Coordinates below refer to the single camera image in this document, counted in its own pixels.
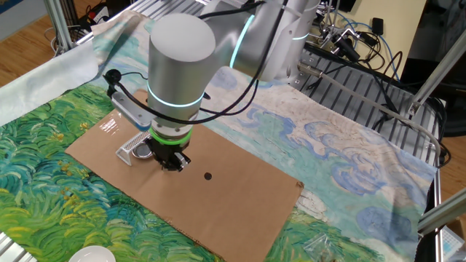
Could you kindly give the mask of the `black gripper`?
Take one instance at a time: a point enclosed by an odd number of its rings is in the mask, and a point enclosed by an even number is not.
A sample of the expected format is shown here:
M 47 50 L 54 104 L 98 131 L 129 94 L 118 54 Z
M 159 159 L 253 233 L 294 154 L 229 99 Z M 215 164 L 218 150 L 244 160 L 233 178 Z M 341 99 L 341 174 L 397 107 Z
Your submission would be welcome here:
M 187 167 L 191 160 L 183 152 L 190 141 L 176 145 L 166 145 L 155 139 L 148 139 L 147 146 L 152 152 L 154 158 L 159 162 L 163 170 L 182 171 Z

